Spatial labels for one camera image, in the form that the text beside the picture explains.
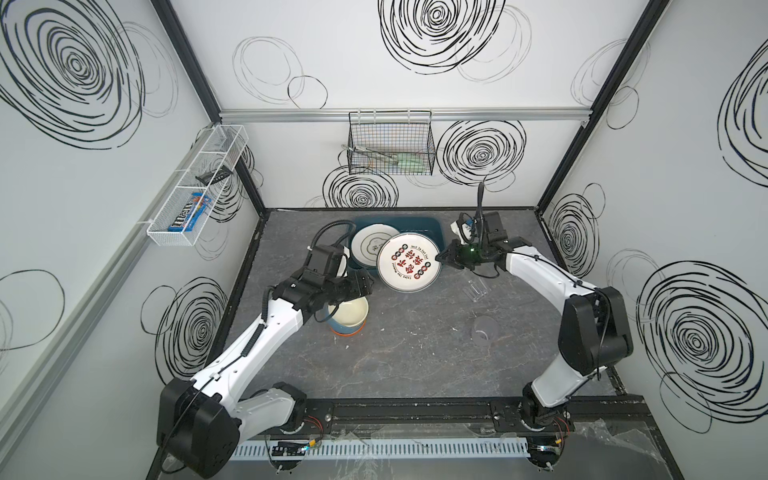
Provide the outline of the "cream bowl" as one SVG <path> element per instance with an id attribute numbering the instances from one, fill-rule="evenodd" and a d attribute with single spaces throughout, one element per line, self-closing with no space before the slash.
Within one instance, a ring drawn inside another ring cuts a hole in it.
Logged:
<path id="1" fill-rule="evenodd" d="M 365 321 L 369 312 L 369 304 L 365 297 L 346 301 L 340 304 L 331 316 L 330 322 L 338 331 L 355 330 Z"/>

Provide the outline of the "orange bowl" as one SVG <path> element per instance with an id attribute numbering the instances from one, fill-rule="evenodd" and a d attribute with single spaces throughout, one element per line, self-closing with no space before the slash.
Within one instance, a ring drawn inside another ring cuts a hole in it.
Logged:
<path id="1" fill-rule="evenodd" d="M 349 328 L 346 330 L 341 327 L 339 327 L 338 329 L 331 327 L 331 332 L 339 337 L 352 337 L 360 333 L 365 326 L 366 326 L 365 323 L 361 323 L 357 325 L 355 328 Z"/>

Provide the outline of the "plate with clover emblem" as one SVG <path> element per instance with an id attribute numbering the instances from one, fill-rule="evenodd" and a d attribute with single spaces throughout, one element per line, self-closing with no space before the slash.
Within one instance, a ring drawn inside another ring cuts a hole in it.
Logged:
<path id="1" fill-rule="evenodd" d="M 364 267 L 375 267 L 381 247 L 400 232 L 386 224 L 372 224 L 360 229 L 352 238 L 353 259 Z"/>

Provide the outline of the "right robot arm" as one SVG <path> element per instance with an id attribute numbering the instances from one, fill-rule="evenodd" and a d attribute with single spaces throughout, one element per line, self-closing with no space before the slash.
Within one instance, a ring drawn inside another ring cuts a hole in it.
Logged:
<path id="1" fill-rule="evenodd" d="M 530 430 L 545 429 L 589 380 L 633 353 L 622 294 L 568 273 L 522 238 L 489 244 L 454 240 L 437 261 L 458 270 L 491 263 L 527 283 L 561 314 L 556 357 L 523 389 L 519 415 Z"/>

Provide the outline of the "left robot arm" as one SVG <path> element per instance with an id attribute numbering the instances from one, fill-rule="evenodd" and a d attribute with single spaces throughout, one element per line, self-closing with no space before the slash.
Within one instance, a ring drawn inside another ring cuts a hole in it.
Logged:
<path id="1" fill-rule="evenodd" d="M 280 346 L 325 306 L 371 294 L 374 280 L 365 270 L 326 277 L 295 274 L 267 289 L 257 319 L 205 368 L 189 380 L 174 379 L 159 400 L 158 449 L 147 474 L 164 473 L 173 457 L 200 477 L 216 475 L 235 449 L 274 428 L 303 425 L 305 393 L 285 382 L 248 397 L 256 374 Z"/>

